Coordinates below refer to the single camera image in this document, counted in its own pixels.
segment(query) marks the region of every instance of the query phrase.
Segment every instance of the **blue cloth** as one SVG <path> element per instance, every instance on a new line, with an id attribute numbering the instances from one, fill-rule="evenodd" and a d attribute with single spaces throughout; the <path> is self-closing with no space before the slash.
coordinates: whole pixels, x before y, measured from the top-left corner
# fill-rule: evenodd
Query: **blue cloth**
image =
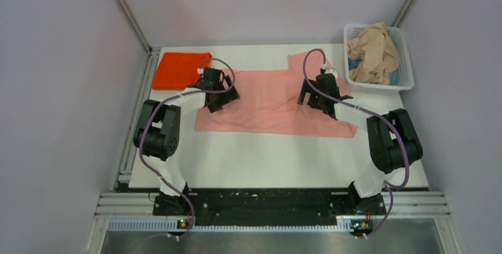
<path id="1" fill-rule="evenodd" d="M 349 59 L 349 70 L 353 70 L 356 67 L 359 66 L 359 64 L 362 62 L 362 59 L 355 59 L 355 60 L 350 60 Z M 389 85 L 397 85 L 399 82 L 399 69 L 396 69 L 395 71 L 391 72 L 389 74 Z"/>

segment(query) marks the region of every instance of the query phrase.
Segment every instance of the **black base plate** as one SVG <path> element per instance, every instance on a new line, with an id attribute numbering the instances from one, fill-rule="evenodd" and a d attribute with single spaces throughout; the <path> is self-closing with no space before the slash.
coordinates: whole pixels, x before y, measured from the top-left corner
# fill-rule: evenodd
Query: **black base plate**
<path id="1" fill-rule="evenodd" d="M 198 226 L 331 226 L 336 216 L 356 214 L 346 193 L 332 188 L 197 188 L 188 195 Z M 385 214 L 381 202 L 380 195 L 370 207 L 372 215 Z M 180 215 L 166 204 L 156 205 L 154 216 Z"/>

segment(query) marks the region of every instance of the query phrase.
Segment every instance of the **metal floor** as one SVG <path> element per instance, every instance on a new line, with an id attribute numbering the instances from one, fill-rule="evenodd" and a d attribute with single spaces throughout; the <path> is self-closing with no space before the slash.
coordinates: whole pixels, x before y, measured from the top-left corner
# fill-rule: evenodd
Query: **metal floor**
<path id="1" fill-rule="evenodd" d="M 157 237 L 134 253 L 148 254 L 436 254 L 444 253 L 433 220 L 389 220 L 368 240 L 340 237 L 346 233 L 192 233 L 176 242 Z M 151 233 L 108 232 L 102 254 L 128 253 Z"/>

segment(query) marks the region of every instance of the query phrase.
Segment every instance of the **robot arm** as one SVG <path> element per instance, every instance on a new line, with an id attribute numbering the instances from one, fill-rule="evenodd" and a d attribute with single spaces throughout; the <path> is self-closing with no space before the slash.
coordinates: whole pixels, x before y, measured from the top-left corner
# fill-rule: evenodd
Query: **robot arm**
<path id="1" fill-rule="evenodd" d="M 176 153 L 179 143 L 181 118 L 205 106 L 211 112 L 215 112 L 221 110 L 223 105 L 239 99 L 239 94 L 235 87 L 225 93 L 210 93 L 211 91 L 225 90 L 223 81 L 227 83 L 228 87 L 231 86 L 230 77 L 224 76 L 223 71 L 207 67 L 204 69 L 204 73 L 201 75 L 198 84 L 186 88 L 179 94 L 180 97 L 170 101 L 169 105 L 164 104 L 155 115 L 153 119 L 154 124 L 149 127 L 143 145 L 143 154 L 147 156 L 147 162 L 160 172 L 162 178 L 165 178 L 178 190 L 183 190 L 186 185 L 186 181 L 183 179 L 178 166 L 181 153 Z M 139 147 L 148 120 L 152 116 L 153 110 L 159 104 L 159 101 L 151 99 L 143 103 L 138 125 L 134 133 L 133 142 L 136 147 Z M 160 191 L 169 196 L 179 196 L 178 193 L 165 184 L 160 184 Z"/>
<path id="2" fill-rule="evenodd" d="M 395 136 L 383 121 L 373 115 L 369 115 L 357 107 L 365 107 L 386 118 L 399 132 L 403 139 L 409 164 L 419 160 L 423 155 L 420 141 L 417 137 L 410 116 L 405 109 L 394 111 L 378 111 L 357 102 L 348 96 L 340 96 L 336 85 L 337 72 L 334 69 L 321 67 L 321 74 L 315 81 L 310 81 L 318 90 L 343 102 L 352 104 L 356 108 L 336 103 L 314 91 L 304 80 L 302 91 L 298 97 L 298 104 L 302 104 L 305 93 L 310 93 L 308 105 L 311 108 L 322 110 L 333 119 L 346 121 L 368 133 L 369 151 L 372 163 L 364 168 L 362 174 L 349 186 L 349 196 L 353 197 L 354 205 L 358 205 L 363 199 L 371 199 L 377 196 L 388 174 L 404 167 L 404 159 Z"/>

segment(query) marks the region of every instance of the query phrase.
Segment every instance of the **beige cloth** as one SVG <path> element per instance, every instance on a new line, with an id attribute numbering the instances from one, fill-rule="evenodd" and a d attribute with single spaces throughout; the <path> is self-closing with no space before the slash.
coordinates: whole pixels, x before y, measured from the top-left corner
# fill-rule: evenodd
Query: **beige cloth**
<path id="1" fill-rule="evenodd" d="M 362 58 L 349 74 L 356 82 L 388 85 L 389 74 L 399 67 L 399 54 L 384 22 L 370 25 L 358 38 L 349 40 L 347 50 L 350 60 Z"/>

